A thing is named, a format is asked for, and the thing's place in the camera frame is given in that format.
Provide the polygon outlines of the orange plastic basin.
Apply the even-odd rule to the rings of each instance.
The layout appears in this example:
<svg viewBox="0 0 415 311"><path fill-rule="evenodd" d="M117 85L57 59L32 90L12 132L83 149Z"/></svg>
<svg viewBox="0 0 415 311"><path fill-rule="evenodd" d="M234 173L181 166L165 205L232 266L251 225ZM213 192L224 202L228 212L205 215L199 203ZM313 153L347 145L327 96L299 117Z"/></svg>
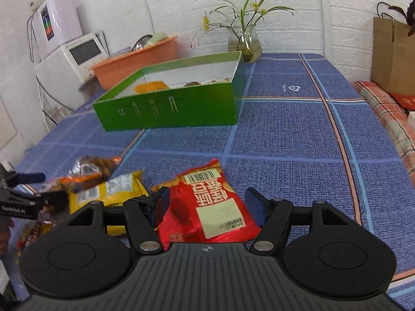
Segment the orange plastic basin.
<svg viewBox="0 0 415 311"><path fill-rule="evenodd" d="M153 46L109 58L92 67L101 87L108 90L135 71L178 58L176 37L169 37Z"/></svg>

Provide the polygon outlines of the metal plate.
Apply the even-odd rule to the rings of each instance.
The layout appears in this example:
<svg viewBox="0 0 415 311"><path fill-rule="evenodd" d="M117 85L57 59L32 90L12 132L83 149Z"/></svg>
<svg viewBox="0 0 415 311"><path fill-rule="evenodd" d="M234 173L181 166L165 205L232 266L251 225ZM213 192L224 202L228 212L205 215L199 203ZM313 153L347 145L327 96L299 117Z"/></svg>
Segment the metal plate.
<svg viewBox="0 0 415 311"><path fill-rule="evenodd" d="M143 37L141 37L135 45L132 47L132 51L138 51L141 50L147 45L147 43L152 39L152 34L146 34Z"/></svg>

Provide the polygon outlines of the blue checkered tablecloth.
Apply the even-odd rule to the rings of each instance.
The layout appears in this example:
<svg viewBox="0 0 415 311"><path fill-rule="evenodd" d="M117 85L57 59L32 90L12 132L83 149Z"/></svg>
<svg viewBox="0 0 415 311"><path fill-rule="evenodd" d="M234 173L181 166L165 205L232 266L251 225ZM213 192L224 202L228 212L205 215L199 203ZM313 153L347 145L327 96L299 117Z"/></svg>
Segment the blue checkered tablecloth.
<svg viewBox="0 0 415 311"><path fill-rule="evenodd" d="M414 188L388 134L343 75L317 54L265 54L245 67L235 126L107 132L84 105L16 169L65 175L83 156L121 156L152 187L218 159L238 194L254 187L298 206L321 199L382 239L397 258L389 296L414 308Z"/></svg>

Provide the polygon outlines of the white water purifier tank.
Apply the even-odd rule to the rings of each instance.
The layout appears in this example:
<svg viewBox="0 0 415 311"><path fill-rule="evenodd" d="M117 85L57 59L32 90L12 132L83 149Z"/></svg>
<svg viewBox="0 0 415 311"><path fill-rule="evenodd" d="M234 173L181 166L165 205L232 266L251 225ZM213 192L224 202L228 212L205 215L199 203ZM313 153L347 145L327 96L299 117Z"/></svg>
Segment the white water purifier tank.
<svg viewBox="0 0 415 311"><path fill-rule="evenodd" d="M34 13L33 28L41 60L82 36L74 0L45 0Z"/></svg>

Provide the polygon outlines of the brown paper bag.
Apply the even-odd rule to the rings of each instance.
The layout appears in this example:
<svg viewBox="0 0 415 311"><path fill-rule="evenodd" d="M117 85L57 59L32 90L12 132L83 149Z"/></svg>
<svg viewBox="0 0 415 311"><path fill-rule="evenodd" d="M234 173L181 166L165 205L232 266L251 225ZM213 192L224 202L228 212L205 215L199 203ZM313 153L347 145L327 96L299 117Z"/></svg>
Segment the brown paper bag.
<svg viewBox="0 0 415 311"><path fill-rule="evenodd" d="M414 26L373 19L371 80L399 97L414 96Z"/></svg>

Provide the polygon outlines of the orange brown snack bag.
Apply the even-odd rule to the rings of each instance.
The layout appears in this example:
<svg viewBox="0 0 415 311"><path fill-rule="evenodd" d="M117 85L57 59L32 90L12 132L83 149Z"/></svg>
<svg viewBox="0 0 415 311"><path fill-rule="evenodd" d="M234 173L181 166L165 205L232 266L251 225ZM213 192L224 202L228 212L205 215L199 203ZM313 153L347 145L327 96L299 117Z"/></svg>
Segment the orange brown snack bag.
<svg viewBox="0 0 415 311"><path fill-rule="evenodd" d="M64 190L78 193L106 182L121 163L121 157L80 157L67 175L54 178L45 188L45 192Z"/></svg>

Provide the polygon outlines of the glass vase with flowers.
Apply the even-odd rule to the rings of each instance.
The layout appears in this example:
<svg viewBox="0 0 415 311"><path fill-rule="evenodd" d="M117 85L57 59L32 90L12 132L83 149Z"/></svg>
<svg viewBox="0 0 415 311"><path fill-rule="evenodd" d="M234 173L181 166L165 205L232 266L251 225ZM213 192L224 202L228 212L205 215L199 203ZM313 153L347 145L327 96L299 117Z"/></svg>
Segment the glass vase with flowers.
<svg viewBox="0 0 415 311"><path fill-rule="evenodd" d="M195 48L201 39L215 31L226 30L228 32L228 50L239 51L243 62L251 63L258 60L262 54L262 47L256 27L263 22L270 13L287 12L295 15L295 9L289 6L267 6L267 0L245 0L241 6L230 0L206 12L202 18L201 33L194 34L190 47Z"/></svg>

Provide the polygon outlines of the pale green plate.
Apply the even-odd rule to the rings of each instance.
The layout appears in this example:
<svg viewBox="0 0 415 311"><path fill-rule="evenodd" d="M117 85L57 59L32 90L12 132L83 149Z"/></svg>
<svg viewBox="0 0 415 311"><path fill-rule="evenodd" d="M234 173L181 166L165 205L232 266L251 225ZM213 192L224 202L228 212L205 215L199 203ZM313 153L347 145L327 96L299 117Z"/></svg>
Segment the pale green plate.
<svg viewBox="0 0 415 311"><path fill-rule="evenodd" d="M153 34L146 35L144 39L145 39L145 44L143 45L143 47L148 48L161 41L168 39L168 36L164 32L156 32Z"/></svg>

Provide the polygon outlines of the yellow barcode snack bag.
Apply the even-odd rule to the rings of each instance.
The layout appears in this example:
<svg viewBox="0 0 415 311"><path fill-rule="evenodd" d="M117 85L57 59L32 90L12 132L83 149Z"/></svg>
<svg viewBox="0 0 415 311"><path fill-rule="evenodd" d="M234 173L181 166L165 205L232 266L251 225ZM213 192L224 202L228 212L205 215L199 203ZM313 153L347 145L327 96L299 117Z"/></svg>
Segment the yellow barcode snack bag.
<svg viewBox="0 0 415 311"><path fill-rule="evenodd" d="M111 207L122 206L131 198L148 196L148 192L141 183L142 175L142 170L126 173L84 191L70 194L70 214L74 214L90 201L99 200L105 207Z"/></svg>

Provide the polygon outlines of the red plaid cloth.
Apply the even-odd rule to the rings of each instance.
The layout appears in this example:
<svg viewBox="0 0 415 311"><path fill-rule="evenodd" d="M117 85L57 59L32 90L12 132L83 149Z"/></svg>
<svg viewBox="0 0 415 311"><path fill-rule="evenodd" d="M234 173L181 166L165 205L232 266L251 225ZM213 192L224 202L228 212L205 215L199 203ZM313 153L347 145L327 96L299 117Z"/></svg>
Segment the red plaid cloth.
<svg viewBox="0 0 415 311"><path fill-rule="evenodd" d="M414 185L414 128L407 121L408 114L376 83L356 81L353 86L386 130Z"/></svg>

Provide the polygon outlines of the white water dispenser machine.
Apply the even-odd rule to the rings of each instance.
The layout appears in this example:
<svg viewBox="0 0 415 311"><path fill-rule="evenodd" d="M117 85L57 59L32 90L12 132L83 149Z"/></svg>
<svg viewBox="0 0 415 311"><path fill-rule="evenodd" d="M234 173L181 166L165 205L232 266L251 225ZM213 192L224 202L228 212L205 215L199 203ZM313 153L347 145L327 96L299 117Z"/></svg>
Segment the white water dispenser machine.
<svg viewBox="0 0 415 311"><path fill-rule="evenodd" d="M92 67L107 58L97 35L89 33L57 47L35 66L34 73L51 100L74 111L89 99L87 84L95 78Z"/></svg>

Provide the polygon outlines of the green cardboard box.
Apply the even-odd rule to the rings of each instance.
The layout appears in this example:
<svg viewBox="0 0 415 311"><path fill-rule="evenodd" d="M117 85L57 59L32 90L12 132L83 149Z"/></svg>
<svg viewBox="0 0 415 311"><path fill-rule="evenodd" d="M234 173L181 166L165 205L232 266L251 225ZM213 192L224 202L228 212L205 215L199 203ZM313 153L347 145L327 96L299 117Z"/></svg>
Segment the green cardboard box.
<svg viewBox="0 0 415 311"><path fill-rule="evenodd" d="M169 90L136 94L137 84ZM135 71L93 103L106 131L236 124L245 90L241 52L172 60Z"/></svg>

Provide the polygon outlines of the red snack bag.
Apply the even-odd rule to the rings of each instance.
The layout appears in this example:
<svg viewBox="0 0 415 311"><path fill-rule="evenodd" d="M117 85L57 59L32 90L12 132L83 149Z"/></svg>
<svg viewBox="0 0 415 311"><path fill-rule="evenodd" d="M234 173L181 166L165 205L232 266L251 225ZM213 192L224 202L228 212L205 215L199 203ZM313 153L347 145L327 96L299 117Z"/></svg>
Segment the red snack bag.
<svg viewBox="0 0 415 311"><path fill-rule="evenodd" d="M217 159L151 190L161 187L170 191L170 206L157 227L165 249L173 243L244 243L260 232Z"/></svg>

